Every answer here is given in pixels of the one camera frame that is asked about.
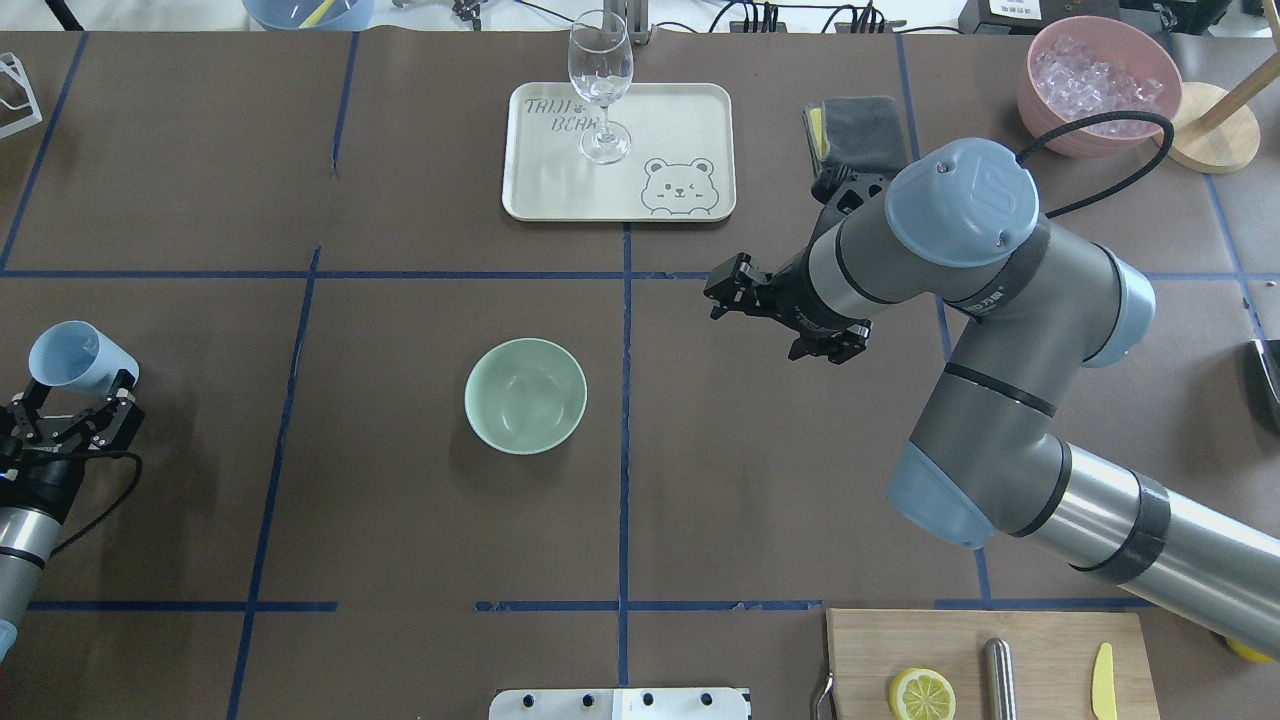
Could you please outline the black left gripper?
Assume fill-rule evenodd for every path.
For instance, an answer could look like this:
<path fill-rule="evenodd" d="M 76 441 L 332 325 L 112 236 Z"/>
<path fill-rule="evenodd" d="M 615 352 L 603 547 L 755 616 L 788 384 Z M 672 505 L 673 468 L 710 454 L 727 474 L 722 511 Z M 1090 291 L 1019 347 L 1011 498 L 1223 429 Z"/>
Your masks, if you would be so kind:
<path fill-rule="evenodd" d="M 41 416 L 51 388 L 29 382 L 3 405 L 3 477 L 8 480 L 69 477 L 84 470 L 82 454 L 90 450 L 127 451 L 141 428 L 145 411 L 133 389 L 137 377 L 118 370 L 102 402 L 72 416 Z"/>

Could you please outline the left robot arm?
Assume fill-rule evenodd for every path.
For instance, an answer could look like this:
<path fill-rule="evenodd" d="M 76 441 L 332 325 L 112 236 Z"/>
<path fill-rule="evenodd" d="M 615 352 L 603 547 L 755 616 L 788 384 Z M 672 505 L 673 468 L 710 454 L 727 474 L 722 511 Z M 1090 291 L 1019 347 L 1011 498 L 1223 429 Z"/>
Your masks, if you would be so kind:
<path fill-rule="evenodd" d="M 120 369 L 92 407 L 70 416 L 44 416 L 51 388 L 31 380 L 1 413 L 1 653 L 17 642 L 19 624 L 49 560 L 87 534 L 137 487 L 143 461 L 129 446 L 145 419 L 132 393 L 137 379 Z M 60 534 L 84 480 L 99 459 L 134 464 L 131 483 L 84 529 Z"/>

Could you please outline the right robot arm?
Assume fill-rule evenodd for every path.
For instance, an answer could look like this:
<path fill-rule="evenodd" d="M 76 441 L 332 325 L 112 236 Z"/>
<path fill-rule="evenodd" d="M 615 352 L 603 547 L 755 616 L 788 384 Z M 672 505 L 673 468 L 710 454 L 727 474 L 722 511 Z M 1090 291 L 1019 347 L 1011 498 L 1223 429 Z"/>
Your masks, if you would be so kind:
<path fill-rule="evenodd" d="M 923 293 L 968 324 L 893 469 L 908 520 L 968 550 L 1027 538 L 1271 659 L 1279 643 L 1277 539 L 1053 436 L 1076 373 L 1123 360 L 1148 332 L 1148 278 L 1041 210 L 1024 158 L 960 138 L 777 272 L 741 252 L 710 272 L 713 318 L 762 316 L 796 333 L 788 356 L 841 364 L 870 318 Z"/>

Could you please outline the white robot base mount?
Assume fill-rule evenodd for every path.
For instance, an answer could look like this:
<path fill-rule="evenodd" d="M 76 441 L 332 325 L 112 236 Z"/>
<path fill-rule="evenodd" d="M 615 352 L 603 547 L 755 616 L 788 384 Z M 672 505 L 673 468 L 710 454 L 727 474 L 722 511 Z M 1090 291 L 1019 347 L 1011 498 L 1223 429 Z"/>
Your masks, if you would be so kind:
<path fill-rule="evenodd" d="M 751 719 L 748 691 L 731 687 L 508 689 L 489 719 Z"/>

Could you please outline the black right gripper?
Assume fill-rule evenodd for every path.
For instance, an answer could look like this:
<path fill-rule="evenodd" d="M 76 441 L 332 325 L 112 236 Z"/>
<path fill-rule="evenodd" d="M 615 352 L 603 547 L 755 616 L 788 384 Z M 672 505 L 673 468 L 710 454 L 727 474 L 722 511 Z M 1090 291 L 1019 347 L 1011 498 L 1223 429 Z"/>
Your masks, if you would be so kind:
<path fill-rule="evenodd" d="M 712 320 L 730 313 L 768 316 L 797 332 L 788 359 L 826 357 L 846 363 L 863 351 L 872 323 L 850 319 L 819 299 L 809 268 L 817 241 L 845 218 L 887 190 L 891 174 L 870 170 L 823 170 L 817 190 L 822 209 L 805 249 L 777 272 L 760 272 L 748 252 L 736 252 L 707 277 L 704 296 L 713 302 Z"/>

